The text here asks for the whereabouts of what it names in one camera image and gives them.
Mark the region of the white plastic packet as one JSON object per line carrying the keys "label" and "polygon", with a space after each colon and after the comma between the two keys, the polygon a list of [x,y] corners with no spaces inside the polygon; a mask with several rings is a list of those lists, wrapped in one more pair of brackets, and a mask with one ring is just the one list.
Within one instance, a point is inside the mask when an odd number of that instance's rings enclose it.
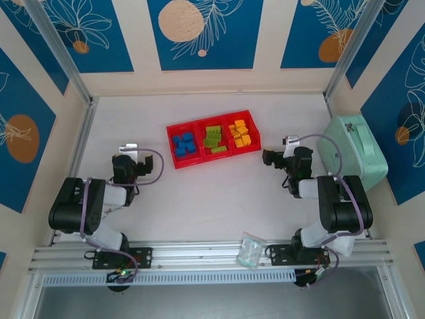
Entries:
{"label": "white plastic packet", "polygon": [[342,254],[345,257],[350,257],[353,252],[354,243],[354,236],[342,236],[337,237],[330,243],[327,243],[326,247],[335,251],[336,253]]}

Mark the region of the clear plastic bag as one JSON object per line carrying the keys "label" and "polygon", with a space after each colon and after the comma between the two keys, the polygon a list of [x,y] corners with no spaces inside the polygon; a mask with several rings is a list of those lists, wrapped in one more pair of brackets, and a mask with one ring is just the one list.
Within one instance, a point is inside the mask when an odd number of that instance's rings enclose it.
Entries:
{"label": "clear plastic bag", "polygon": [[256,270],[263,252],[265,240],[260,237],[243,232],[242,243],[236,258],[236,262],[250,270]]}

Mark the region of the small board with green light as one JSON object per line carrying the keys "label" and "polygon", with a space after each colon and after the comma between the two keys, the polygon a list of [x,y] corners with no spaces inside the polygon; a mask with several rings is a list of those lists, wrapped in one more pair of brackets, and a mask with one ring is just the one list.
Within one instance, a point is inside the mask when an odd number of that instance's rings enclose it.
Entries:
{"label": "small board with green light", "polygon": [[118,269],[106,275],[106,282],[115,284],[125,284],[133,282],[134,278],[135,273],[133,271]]}

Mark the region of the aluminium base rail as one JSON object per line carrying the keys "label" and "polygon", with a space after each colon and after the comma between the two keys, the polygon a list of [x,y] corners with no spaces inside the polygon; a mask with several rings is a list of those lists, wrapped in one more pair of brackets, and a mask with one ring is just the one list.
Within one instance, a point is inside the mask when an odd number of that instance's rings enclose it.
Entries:
{"label": "aluminium base rail", "polygon": [[[236,262],[238,241],[133,241],[132,247],[153,249],[152,271],[240,270]],[[90,247],[81,241],[55,242],[37,247],[31,258],[30,274],[78,273],[92,270],[83,254]],[[350,257],[339,256],[340,267],[392,266],[393,257],[384,239],[356,240]]]}

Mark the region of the mint green zip case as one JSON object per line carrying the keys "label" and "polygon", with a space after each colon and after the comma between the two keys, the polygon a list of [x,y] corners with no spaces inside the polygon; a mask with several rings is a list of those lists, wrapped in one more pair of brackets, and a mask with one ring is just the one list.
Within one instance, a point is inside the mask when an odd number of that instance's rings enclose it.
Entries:
{"label": "mint green zip case", "polygon": [[384,155],[362,115],[335,116],[317,143],[326,170],[359,176],[365,191],[388,173]]}

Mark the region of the red plastic bin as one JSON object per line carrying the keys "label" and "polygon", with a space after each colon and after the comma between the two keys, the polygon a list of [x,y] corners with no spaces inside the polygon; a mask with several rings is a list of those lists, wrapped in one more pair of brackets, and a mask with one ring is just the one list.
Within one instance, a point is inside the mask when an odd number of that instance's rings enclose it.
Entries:
{"label": "red plastic bin", "polygon": [[241,148],[237,148],[235,146],[235,139],[233,138],[233,134],[238,133],[236,130],[231,132],[229,127],[228,127],[228,133],[229,133],[229,140],[230,140],[230,147],[231,147],[231,152],[232,155],[234,156],[238,156],[238,155],[242,155],[242,154],[247,154],[250,152],[256,152],[258,150],[260,150],[261,148],[261,139],[260,139],[260,132],[258,131],[255,122],[253,120],[253,117],[250,113],[249,110],[242,110],[242,111],[237,111],[237,112],[233,112],[233,113],[227,113],[224,114],[223,119],[225,121],[225,124],[227,125],[227,127],[229,125],[234,125],[234,121],[235,120],[244,120],[245,124],[246,124],[246,128],[248,129],[248,135],[250,136],[250,139],[252,141],[252,143],[249,146],[244,146]]}
{"label": "red plastic bin", "polygon": [[[170,152],[171,152],[171,156],[173,159],[173,164],[175,169],[181,169],[184,167],[189,167],[192,165],[198,165],[203,163],[203,159],[202,159],[202,155],[200,152],[200,147],[197,141],[197,137],[196,137],[196,132],[195,132],[195,122],[185,122],[185,123],[181,123],[181,124],[175,124],[172,126],[167,126],[166,127],[166,131],[167,131],[167,137],[169,140],[169,148],[170,148]],[[176,146],[173,142],[172,142],[172,137],[173,136],[180,136],[182,139],[182,135],[186,132],[191,132],[193,135],[193,143],[195,144],[197,151],[194,154],[189,154],[187,152],[187,155],[183,158],[177,158],[175,156],[175,148],[178,148],[178,146]]]}
{"label": "red plastic bin", "polygon": [[[212,154],[211,149],[205,148],[203,145],[203,140],[206,138],[206,130],[207,126],[222,126],[221,130],[221,141],[219,141],[218,147],[226,146],[227,151],[221,152],[217,154]],[[200,120],[195,120],[195,132],[197,141],[200,147],[200,152],[202,155],[202,159],[204,162],[210,162],[214,160],[219,160],[222,158],[229,158],[232,155],[228,127],[225,124],[225,121],[222,116],[214,116],[210,118],[203,118]]]}

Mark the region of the aluminium frame post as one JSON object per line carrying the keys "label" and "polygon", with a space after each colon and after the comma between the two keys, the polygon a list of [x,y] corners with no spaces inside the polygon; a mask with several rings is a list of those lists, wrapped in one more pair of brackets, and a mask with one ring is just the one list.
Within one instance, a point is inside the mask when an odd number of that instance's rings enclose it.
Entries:
{"label": "aluminium frame post", "polygon": [[324,99],[329,102],[333,97],[339,82],[343,79],[346,71],[350,67],[355,55],[361,47],[365,37],[372,27],[377,15],[381,11],[385,0],[368,0],[365,10],[359,17],[358,23],[353,29],[352,35],[337,62],[331,78],[325,87]]}
{"label": "aluminium frame post", "polygon": [[22,2],[50,51],[58,61],[62,70],[65,72],[70,83],[73,85],[75,91],[83,103],[89,108],[92,104],[93,97],[80,76],[78,68],[72,60],[66,46],[62,42],[62,39],[56,31],[53,23],[48,17],[46,11],[43,9],[42,4],[38,0],[22,0]]}

